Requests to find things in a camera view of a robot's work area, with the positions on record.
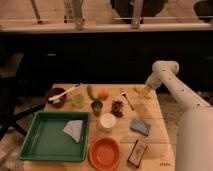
small white bowl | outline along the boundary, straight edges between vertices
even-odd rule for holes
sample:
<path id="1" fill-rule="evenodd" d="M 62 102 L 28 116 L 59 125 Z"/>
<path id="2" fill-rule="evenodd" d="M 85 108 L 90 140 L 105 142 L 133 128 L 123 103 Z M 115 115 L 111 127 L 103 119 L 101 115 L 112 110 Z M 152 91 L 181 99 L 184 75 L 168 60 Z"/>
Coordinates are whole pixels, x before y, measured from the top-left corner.
<path id="1" fill-rule="evenodd" d="M 111 113 L 105 113 L 100 116 L 99 127 L 104 131 L 111 131 L 115 126 L 117 120 L 116 117 Z"/>

wooden tabletop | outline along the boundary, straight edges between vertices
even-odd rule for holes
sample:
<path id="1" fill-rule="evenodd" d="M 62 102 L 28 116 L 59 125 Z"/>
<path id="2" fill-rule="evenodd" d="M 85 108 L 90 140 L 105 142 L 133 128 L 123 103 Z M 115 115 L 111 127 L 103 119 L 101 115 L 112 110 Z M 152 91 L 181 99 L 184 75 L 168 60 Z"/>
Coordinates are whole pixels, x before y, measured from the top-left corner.
<path id="1" fill-rule="evenodd" d="M 54 87 L 70 88 L 71 84 L 55 84 Z M 102 113 L 109 113 L 113 100 L 121 100 L 124 103 L 123 117 L 117 119 L 116 126 L 111 132 L 104 132 L 97 128 L 96 117 L 90 107 L 92 100 L 87 94 L 86 87 L 76 89 L 68 94 L 67 102 L 61 108 L 54 108 L 50 104 L 46 104 L 45 111 L 86 111 L 90 112 L 90 128 L 88 147 L 90 143 L 98 137 L 109 136 L 115 139 L 120 148 L 120 162 L 117 171 L 174 171 L 175 170 L 175 151 L 173 148 L 174 142 L 171 142 L 167 133 L 167 129 L 160 110 L 158 99 L 155 91 L 149 93 L 149 98 L 140 99 L 138 94 L 133 90 L 134 87 L 143 87 L 144 85 L 130 84 L 93 84 L 93 93 L 95 95 L 101 89 L 106 89 L 109 92 L 109 97 L 103 101 Z M 124 89 L 128 93 L 128 97 L 135 107 L 132 111 L 125 98 L 120 94 L 120 90 Z M 70 99 L 76 94 L 84 95 L 84 107 L 77 109 L 71 105 Z M 151 124 L 149 136 L 145 137 L 139 133 L 130 130 L 129 125 L 133 118 L 139 118 Z M 143 160 L 138 169 L 127 165 L 127 159 L 134 146 L 134 142 L 124 142 L 126 139 L 137 139 L 138 136 L 143 136 L 144 141 L 148 144 L 148 148 L 143 156 Z M 74 162 L 47 162 L 47 161 L 25 161 L 25 171 L 93 171 L 95 170 L 88 161 L 88 156 L 85 161 L 80 163 Z"/>

green plastic tray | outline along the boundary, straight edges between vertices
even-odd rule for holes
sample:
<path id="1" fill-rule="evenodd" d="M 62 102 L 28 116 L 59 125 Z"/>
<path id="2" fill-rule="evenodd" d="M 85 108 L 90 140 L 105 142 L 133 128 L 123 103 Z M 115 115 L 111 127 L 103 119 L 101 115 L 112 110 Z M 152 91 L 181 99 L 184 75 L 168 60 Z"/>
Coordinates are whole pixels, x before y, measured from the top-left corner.
<path id="1" fill-rule="evenodd" d="M 63 132 L 70 120 L 83 120 L 81 140 L 76 143 Z M 21 160 L 72 161 L 85 160 L 89 130 L 89 113 L 38 112 L 21 147 Z"/>

red bowl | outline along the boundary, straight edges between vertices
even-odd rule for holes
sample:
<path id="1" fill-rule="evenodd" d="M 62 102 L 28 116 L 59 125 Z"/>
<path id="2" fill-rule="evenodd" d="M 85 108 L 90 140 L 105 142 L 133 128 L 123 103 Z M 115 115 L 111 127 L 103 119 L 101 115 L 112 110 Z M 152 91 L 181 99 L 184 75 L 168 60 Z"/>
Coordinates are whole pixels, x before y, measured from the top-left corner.
<path id="1" fill-rule="evenodd" d="M 49 101 L 49 98 L 54 96 L 54 95 L 58 95 L 63 93 L 65 90 L 63 88 L 60 87 L 56 87 L 56 88 L 52 88 L 50 90 L 47 91 L 46 95 L 45 95 L 45 99 L 46 102 L 53 105 L 54 107 L 62 107 L 66 101 L 67 95 L 63 95 L 62 97 L 59 98 L 57 103 L 54 103 L 54 101 Z"/>
<path id="2" fill-rule="evenodd" d="M 89 148 L 92 166 L 100 171 L 113 171 L 117 168 L 120 151 L 117 142 L 109 137 L 95 140 Z"/>

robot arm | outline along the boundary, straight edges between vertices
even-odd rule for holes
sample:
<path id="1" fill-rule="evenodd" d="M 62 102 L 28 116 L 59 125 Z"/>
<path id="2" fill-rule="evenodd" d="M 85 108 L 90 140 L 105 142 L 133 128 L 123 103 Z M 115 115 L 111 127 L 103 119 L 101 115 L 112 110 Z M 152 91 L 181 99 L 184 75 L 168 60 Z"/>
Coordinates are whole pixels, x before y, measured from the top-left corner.
<path id="1" fill-rule="evenodd" d="M 177 62 L 157 61 L 153 64 L 152 70 L 153 73 L 147 79 L 146 85 L 151 89 L 157 89 L 164 83 L 184 110 L 196 106 L 210 106 L 208 102 L 203 100 L 175 76 L 179 71 Z"/>
<path id="2" fill-rule="evenodd" d="M 174 61 L 157 61 L 146 81 L 150 89 L 163 83 L 185 110 L 178 127 L 176 171 L 213 171 L 213 107 L 181 82 Z"/>

